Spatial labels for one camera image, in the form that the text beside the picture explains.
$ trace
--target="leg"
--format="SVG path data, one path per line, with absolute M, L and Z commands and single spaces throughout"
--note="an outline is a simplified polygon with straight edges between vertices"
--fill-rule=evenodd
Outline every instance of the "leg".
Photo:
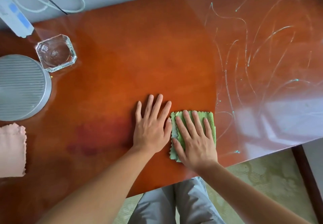
M 128 224 L 176 224 L 173 185 L 144 193 Z
M 194 177 L 176 183 L 174 188 L 181 224 L 224 224 L 207 195 L 206 187 L 201 177 Z

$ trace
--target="white cable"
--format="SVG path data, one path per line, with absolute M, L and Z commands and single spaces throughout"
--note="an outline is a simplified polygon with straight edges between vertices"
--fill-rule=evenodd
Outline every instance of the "white cable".
M 40 12 L 43 12 L 45 11 L 48 7 L 51 7 L 51 8 L 54 8 L 56 10 L 59 10 L 56 6 L 52 5 L 50 3 L 50 1 L 48 2 L 45 2 L 43 0 L 38 0 L 39 2 L 41 2 L 42 4 L 44 4 L 45 6 L 41 9 L 38 9 L 38 10 L 32 10 L 32 9 L 29 9 L 29 8 L 26 8 L 24 7 L 23 5 L 20 4 L 20 2 L 18 0 L 14 0 L 14 2 L 20 6 L 22 9 L 28 11 L 28 12 L 31 12 L 31 13 L 40 13 Z M 79 13 L 79 12 L 82 12 L 84 9 L 85 9 L 85 1 L 84 0 L 81 0 L 82 1 L 82 7 L 79 9 L 79 10 L 65 10 L 65 9 L 62 9 L 64 12 L 67 12 L 67 13 Z

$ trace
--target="reddish-brown tabletop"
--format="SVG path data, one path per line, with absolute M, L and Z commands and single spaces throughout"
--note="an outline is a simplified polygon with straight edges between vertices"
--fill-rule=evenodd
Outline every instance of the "reddish-brown tabletop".
M 320 0 L 138 0 L 34 26 L 26 39 L 1 32 L 0 56 L 37 60 L 37 41 L 66 34 L 78 58 L 52 73 L 46 106 L 18 122 L 27 174 L 0 180 L 1 223 L 34 223 L 123 155 L 149 94 L 171 111 L 214 112 L 224 166 L 323 136 Z M 129 196 L 195 175 L 169 148 Z

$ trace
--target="ribbed grille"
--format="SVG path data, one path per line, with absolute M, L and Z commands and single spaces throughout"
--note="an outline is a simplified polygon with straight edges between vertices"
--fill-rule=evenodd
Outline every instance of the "ribbed grille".
M 19 120 L 41 101 L 45 75 L 31 58 L 8 55 L 0 58 L 0 120 Z

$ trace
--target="clear glass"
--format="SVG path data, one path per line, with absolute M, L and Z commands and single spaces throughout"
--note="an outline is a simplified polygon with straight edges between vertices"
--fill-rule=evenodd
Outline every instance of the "clear glass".
M 48 72 L 70 66 L 77 58 L 71 40 L 63 34 L 39 42 L 36 52 L 41 65 Z

